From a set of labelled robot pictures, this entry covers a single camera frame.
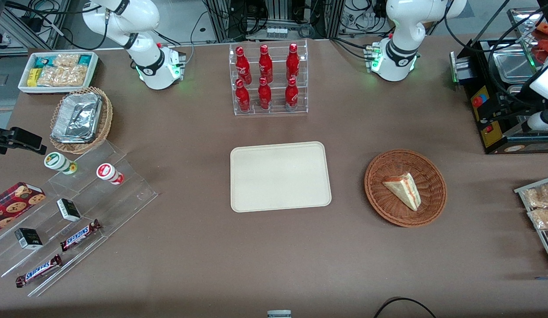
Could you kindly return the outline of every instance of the sandwich slice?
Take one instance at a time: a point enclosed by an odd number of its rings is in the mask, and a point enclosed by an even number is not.
[[[389,177],[383,181],[383,185],[411,210],[417,211],[417,208],[421,205],[421,197],[411,173],[405,173],[398,177]]]

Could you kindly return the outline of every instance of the red cookie box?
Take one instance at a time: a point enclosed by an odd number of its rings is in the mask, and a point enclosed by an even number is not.
[[[46,195],[38,187],[19,182],[0,194],[0,229],[31,207],[44,200]]]

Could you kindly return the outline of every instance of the floor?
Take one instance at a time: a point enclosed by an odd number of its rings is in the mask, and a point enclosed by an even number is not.
[[[209,16],[204,14],[201,20],[195,26],[199,16],[206,12],[206,8],[200,0],[153,0],[160,12],[160,24],[158,30],[164,36],[172,38],[180,43],[189,43],[191,40],[195,43],[210,43],[215,40]],[[355,4],[360,6],[360,1],[355,0]],[[77,11],[82,8],[88,0],[74,0],[70,5],[70,11]],[[455,34],[477,34],[484,24],[488,22],[499,6],[500,1],[468,0],[468,4],[460,16],[449,20],[449,26]],[[512,0],[507,8],[538,7],[536,0]],[[510,22],[506,15],[506,9],[500,13],[494,20],[488,33],[500,34],[510,27]],[[96,46],[102,39],[102,35],[90,31],[83,22],[81,15],[68,16],[64,22],[64,27],[71,30],[73,41],[85,47]],[[435,30],[436,35],[448,34],[445,25],[440,24]],[[159,42],[165,40],[155,36]],[[464,36],[460,37],[463,41],[467,40]],[[115,48],[117,45],[111,40],[106,40],[102,48]],[[60,40],[57,44],[59,49],[71,49],[65,40]],[[4,81],[7,74],[7,81],[0,85],[0,126],[7,125],[18,96],[18,81],[21,78],[26,58],[3,58],[0,60],[0,84]]]

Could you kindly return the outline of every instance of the snack box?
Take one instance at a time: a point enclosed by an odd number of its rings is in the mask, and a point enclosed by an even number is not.
[[[44,200],[44,191],[19,182],[0,194],[0,229]]]
[[[35,67],[36,60],[44,57],[51,57],[58,54],[79,54],[82,56],[91,56],[90,64],[87,67],[86,79],[83,81],[82,86],[63,86],[63,87],[29,87],[27,85],[28,75],[31,70]],[[27,94],[57,94],[57,93],[68,93],[74,92],[78,89],[88,88],[90,86],[91,80],[94,77],[95,67],[97,66],[99,58],[98,55],[90,51],[60,51],[60,52],[39,52],[32,53],[28,57],[27,64],[25,66],[25,71],[21,76],[19,81],[19,90]]]

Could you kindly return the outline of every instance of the yellow label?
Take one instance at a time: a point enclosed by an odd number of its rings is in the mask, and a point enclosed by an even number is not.
[[[486,99],[490,99],[490,95],[488,94],[488,90],[484,86],[478,92],[476,92],[476,94],[474,94],[474,96],[472,96],[472,99],[470,101],[474,100],[474,98],[476,98],[480,95],[485,95]],[[477,108],[472,106],[472,109],[474,110],[474,116],[476,117],[476,121],[479,121],[480,117],[478,116]],[[491,145],[493,145],[494,143],[496,143],[498,140],[502,139],[502,137],[503,137],[502,129],[500,128],[497,121],[494,121],[491,124],[491,126],[492,126],[493,129],[490,132],[486,132],[487,129],[483,129],[482,131],[480,131],[480,135],[482,135],[482,140],[484,141],[484,145],[486,146],[486,148],[490,147]]]
[[[42,68],[31,68],[30,72],[28,72],[28,87],[36,87],[36,81],[40,77],[40,73],[42,73]]]

